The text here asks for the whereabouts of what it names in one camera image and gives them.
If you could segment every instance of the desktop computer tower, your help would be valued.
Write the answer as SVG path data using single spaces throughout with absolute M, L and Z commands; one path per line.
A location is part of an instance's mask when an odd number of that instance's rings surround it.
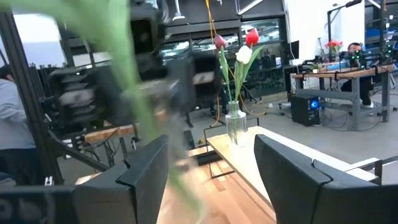
M 293 122 L 302 124 L 306 127 L 318 125 L 321 122 L 319 111 L 319 99 L 315 96 L 292 96 Z

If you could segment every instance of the red tulip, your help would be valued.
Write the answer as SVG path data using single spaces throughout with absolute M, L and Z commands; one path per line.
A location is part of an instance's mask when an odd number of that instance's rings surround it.
M 246 35 L 246 45 L 248 47 L 253 47 L 259 42 L 259 33 L 257 32 L 257 29 L 254 28 L 251 30 L 247 35 Z
M 220 50 L 221 47 L 226 47 L 226 41 L 224 40 L 224 38 L 221 35 L 216 34 L 215 36 L 215 44 L 216 44 L 216 48 L 217 50 Z

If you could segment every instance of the white tulip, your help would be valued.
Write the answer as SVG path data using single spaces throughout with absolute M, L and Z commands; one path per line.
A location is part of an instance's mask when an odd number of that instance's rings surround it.
M 239 52 L 236 53 L 236 60 L 242 62 L 243 64 L 247 64 L 250 61 L 252 53 L 252 49 L 250 49 L 248 46 L 242 46 L 239 49 Z

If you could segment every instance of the blue light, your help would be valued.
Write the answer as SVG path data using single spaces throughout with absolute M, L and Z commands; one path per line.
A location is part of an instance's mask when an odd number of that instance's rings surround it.
M 317 100 L 312 100 L 311 101 L 311 108 L 312 109 L 318 109 L 319 107 L 319 102 Z

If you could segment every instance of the tulip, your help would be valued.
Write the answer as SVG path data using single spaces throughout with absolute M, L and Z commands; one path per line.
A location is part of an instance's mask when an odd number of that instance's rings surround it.
M 254 28 L 246 35 L 246 45 L 249 47 L 253 47 L 259 42 L 259 33 L 257 29 Z
M 248 46 L 242 46 L 239 49 L 239 52 L 236 53 L 236 60 L 245 65 L 249 63 L 252 53 L 253 50 L 250 49 Z
M 224 38 L 221 35 L 216 34 L 215 36 L 215 44 L 216 44 L 216 48 L 217 50 L 220 50 L 221 47 L 226 47 L 226 41 L 224 40 Z

